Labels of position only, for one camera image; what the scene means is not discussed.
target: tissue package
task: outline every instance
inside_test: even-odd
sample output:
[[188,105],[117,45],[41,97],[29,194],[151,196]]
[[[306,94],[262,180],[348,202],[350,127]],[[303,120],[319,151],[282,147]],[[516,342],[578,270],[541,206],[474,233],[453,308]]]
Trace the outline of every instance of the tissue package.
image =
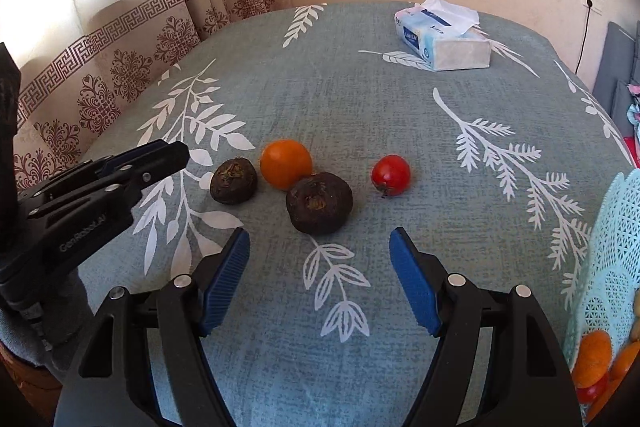
[[396,31],[433,71],[489,67],[491,43],[487,39],[473,30],[457,35],[442,16],[423,6],[396,13]]

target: blue label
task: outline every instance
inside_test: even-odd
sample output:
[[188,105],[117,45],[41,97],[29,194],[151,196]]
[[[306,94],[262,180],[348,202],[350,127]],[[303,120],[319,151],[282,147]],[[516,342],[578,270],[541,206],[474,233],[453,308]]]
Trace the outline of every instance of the blue label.
[[404,38],[411,44],[415,49],[420,50],[420,46],[418,45],[418,35],[413,33],[411,30],[404,28]]
[[429,17],[431,17],[432,19],[436,19],[440,24],[442,24],[443,26],[451,26],[451,24],[449,24],[446,20],[441,19],[440,17],[438,17],[435,13],[431,13],[429,10],[422,10],[422,13],[424,13],[425,15],[428,15]]

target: red tomato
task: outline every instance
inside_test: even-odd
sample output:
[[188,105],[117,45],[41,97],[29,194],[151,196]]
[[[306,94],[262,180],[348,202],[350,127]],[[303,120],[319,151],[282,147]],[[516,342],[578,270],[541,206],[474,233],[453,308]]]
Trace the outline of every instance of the red tomato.
[[411,181],[411,169],[404,158],[392,154],[376,163],[371,171],[371,181],[384,196],[402,194]]
[[598,397],[604,393],[607,388],[607,384],[609,383],[609,373],[605,373],[604,377],[600,378],[596,383],[594,383],[591,387],[586,387],[584,389],[580,389],[579,387],[575,388],[575,394],[578,395],[578,402],[581,404],[593,403]]

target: wall outlet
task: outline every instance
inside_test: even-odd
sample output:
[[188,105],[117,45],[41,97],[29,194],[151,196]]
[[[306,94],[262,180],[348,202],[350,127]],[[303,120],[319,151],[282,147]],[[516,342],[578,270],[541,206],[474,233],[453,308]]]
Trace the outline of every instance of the wall outlet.
[[[582,0],[582,5],[586,6],[587,8],[589,7],[589,5],[587,4],[588,0]],[[602,15],[602,12],[604,11],[604,1],[603,0],[590,0],[593,3],[593,6],[591,7],[591,11],[597,13],[598,15]]]

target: curtain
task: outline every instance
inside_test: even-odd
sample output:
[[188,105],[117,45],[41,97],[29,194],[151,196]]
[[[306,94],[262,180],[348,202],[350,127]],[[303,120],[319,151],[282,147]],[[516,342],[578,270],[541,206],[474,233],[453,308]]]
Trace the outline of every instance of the curtain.
[[22,73],[20,190],[75,164],[149,83],[231,22],[289,0],[0,0]]

